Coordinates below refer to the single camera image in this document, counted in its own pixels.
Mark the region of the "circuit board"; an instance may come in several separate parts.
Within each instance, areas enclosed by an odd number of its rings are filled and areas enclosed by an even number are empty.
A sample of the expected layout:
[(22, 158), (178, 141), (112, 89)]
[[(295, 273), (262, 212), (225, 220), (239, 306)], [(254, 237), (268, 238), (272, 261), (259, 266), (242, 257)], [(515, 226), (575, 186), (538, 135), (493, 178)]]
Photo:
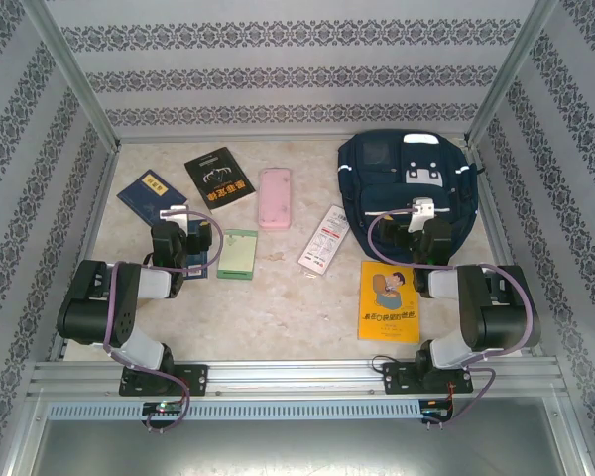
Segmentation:
[(144, 417), (178, 417), (181, 413), (181, 410), (182, 404), (178, 402), (144, 403), (142, 408), (142, 415)]
[(419, 404), (422, 419), (430, 423), (445, 423), (453, 416), (453, 401), (450, 399), (420, 400)]

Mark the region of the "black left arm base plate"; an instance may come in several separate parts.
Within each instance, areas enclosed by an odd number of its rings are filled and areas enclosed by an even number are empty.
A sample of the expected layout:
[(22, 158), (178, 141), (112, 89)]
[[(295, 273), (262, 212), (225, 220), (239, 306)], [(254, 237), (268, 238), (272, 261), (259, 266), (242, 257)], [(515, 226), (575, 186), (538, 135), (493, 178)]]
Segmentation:
[[(175, 364), (174, 370), (174, 376), (186, 384), (192, 397), (205, 395), (208, 380), (206, 365)], [(184, 391), (180, 384), (171, 379), (124, 368), (119, 395), (122, 397), (183, 397)]]

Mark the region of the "navy book with yellow label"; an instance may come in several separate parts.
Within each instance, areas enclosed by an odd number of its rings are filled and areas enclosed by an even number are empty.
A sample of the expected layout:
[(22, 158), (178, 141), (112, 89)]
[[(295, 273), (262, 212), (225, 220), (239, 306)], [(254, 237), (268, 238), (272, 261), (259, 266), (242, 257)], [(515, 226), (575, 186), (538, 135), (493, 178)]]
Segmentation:
[(151, 169), (122, 189), (117, 197), (148, 226), (161, 221), (162, 210), (187, 203), (183, 194)]

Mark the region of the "aluminium table edge rail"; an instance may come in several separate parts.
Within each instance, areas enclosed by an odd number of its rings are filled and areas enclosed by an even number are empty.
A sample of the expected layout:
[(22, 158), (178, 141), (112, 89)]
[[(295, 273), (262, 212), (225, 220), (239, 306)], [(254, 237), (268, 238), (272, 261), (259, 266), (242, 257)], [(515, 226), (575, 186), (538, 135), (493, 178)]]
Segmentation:
[[(83, 229), (80, 239), (80, 247), (75, 256), (71, 271), (68, 274), (67, 289), (63, 298), (68, 296), (70, 285), (78, 265), (82, 260), (87, 259), (92, 254), (120, 152), (121, 147), (118, 147), (115, 152), (111, 152), (106, 159), (105, 168), (101, 171), (97, 189), (88, 209), (85, 228)], [(60, 337), (59, 332), (57, 331), (57, 321), (54, 320), (54, 334), (45, 361), (61, 361), (65, 354), (65, 347), (66, 344), (64, 343), (64, 339)]]
[(120, 144), (193, 144), (225, 142), (306, 142), (306, 141), (341, 141), (353, 137), (352, 134), (226, 134), (226, 135), (179, 135), (179, 136), (137, 136), (121, 138)]
[(466, 147), (464, 154), (470, 163), (474, 163), (479, 172), (477, 176), (480, 201), (480, 214), (489, 240), (491, 253), (496, 265), (515, 265), (511, 243), (507, 239), (503, 227), (501, 214), (492, 193), (486, 172), (482, 171), (483, 164), (475, 148)]

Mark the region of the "aluminium mounting rail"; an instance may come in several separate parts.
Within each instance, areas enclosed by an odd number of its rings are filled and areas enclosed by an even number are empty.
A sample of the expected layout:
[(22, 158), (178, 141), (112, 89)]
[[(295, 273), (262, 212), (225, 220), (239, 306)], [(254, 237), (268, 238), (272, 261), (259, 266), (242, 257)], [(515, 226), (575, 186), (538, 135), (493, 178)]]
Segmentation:
[[(496, 371), (488, 397), (567, 395), (554, 358), (490, 359)], [(204, 385), (210, 400), (368, 399), (386, 395), (383, 378), (367, 360), (214, 361)], [(50, 362), (33, 368), (25, 396), (48, 401), (113, 400), (122, 367), (114, 362)]]

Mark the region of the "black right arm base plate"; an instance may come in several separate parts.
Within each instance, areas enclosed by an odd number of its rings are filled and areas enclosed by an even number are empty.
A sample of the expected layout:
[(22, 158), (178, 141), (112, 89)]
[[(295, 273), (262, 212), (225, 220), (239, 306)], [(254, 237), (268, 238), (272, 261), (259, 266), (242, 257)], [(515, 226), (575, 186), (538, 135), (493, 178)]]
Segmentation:
[(383, 382), (387, 395), (471, 394), (470, 375), (458, 369), (430, 369), (423, 373), (411, 362), (386, 362)]

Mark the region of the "right circuit board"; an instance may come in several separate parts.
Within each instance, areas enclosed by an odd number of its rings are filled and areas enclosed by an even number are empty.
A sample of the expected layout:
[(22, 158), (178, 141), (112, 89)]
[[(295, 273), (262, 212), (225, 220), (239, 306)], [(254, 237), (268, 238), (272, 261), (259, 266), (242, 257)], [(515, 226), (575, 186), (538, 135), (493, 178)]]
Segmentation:
[(422, 419), (430, 423), (445, 423), (453, 416), (453, 401), (450, 399), (420, 400), (419, 404)]

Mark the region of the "green notebook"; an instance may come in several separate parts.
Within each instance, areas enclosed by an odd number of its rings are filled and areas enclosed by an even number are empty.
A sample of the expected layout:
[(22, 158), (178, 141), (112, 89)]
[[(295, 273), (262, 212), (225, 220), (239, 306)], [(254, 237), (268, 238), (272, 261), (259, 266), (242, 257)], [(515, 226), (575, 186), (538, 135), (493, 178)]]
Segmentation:
[(220, 253), (217, 278), (251, 281), (254, 274), (258, 232), (228, 229)]

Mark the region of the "navy blue backpack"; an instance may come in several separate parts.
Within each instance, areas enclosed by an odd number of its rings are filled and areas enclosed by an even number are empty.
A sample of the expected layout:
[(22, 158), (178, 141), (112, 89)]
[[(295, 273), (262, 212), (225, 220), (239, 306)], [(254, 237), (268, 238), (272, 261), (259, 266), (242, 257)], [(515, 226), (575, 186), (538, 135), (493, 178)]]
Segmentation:
[(431, 198), (435, 216), (452, 227), (452, 255), (466, 241), (478, 213), (477, 167), (443, 136), (422, 130), (380, 129), (353, 136), (338, 149), (338, 183), (347, 221), (364, 253), (410, 263), (407, 247), (382, 242), (382, 220), (391, 210), (394, 220), (408, 225), (416, 198)]

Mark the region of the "pink pencil case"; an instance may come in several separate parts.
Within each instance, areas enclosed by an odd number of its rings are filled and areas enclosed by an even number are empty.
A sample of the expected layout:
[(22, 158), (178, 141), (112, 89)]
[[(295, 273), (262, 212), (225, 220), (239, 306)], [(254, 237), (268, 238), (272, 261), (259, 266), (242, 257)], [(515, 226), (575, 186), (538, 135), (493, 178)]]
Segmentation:
[(292, 181), (286, 168), (268, 168), (260, 173), (258, 224), (263, 230), (286, 230), (291, 226)]

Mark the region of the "aluminium frame post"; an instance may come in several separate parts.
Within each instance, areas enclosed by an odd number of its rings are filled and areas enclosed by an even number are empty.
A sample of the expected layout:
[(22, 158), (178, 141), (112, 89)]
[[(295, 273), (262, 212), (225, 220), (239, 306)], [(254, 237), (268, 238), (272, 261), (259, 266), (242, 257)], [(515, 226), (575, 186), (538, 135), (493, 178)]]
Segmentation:
[(64, 79), (72, 89), (90, 123), (109, 152), (116, 153), (120, 139), (114, 132), (104, 108), (78, 64), (60, 26), (45, 0), (20, 0), (26, 14), (54, 57)]
[(469, 130), (464, 135), (468, 147), (478, 144), (481, 140), (489, 122), (500, 107), (507, 90), (520, 72), (530, 49), (558, 3), (559, 0), (535, 0), (516, 36), (516, 40), (480, 104)]

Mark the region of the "blue book with barcode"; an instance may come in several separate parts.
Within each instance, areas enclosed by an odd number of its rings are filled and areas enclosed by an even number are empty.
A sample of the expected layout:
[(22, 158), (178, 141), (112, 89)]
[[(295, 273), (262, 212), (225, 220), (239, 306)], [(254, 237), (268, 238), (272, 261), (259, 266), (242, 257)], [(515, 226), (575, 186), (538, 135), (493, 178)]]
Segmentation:
[[(200, 221), (205, 221), (205, 220), (189, 220), (188, 221), (187, 235), (191, 234), (191, 233), (197, 234), (197, 225)], [(186, 266), (189, 269), (193, 269), (192, 273), (188, 273), (185, 275), (184, 278), (187, 281), (207, 278), (207, 269), (204, 268), (204, 269), (200, 270), (199, 267), (201, 267), (202, 265), (205, 265), (207, 263), (208, 252), (209, 252), (211, 245), (203, 245), (203, 251), (198, 255), (188, 255), (187, 254)]]

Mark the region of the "left circuit board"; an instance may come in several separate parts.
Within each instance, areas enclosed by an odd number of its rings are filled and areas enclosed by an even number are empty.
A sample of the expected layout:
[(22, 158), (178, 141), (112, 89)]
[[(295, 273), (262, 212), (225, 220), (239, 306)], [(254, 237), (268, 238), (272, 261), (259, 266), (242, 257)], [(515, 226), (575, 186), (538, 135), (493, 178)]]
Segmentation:
[(178, 417), (181, 413), (181, 410), (182, 404), (178, 402), (144, 403), (142, 408), (142, 415), (144, 417)]

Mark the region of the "black book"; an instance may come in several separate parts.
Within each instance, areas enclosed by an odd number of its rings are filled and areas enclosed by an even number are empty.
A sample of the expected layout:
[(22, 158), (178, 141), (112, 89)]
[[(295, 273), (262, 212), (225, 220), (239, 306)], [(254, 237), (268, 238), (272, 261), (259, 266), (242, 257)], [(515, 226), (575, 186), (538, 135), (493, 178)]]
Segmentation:
[(256, 193), (251, 181), (227, 147), (184, 164), (210, 212), (223, 209)]

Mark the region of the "grey metal sheet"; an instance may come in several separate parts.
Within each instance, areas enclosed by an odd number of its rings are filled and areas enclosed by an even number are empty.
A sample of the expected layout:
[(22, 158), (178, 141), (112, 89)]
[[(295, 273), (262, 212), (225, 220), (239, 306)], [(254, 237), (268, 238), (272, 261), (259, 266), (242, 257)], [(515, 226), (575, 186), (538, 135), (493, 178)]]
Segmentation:
[(355, 416), (246, 420), (255, 403), (204, 402), (163, 435), (132, 405), (28, 404), (4, 476), (595, 476), (557, 397), (486, 399), (445, 429), (400, 403)]

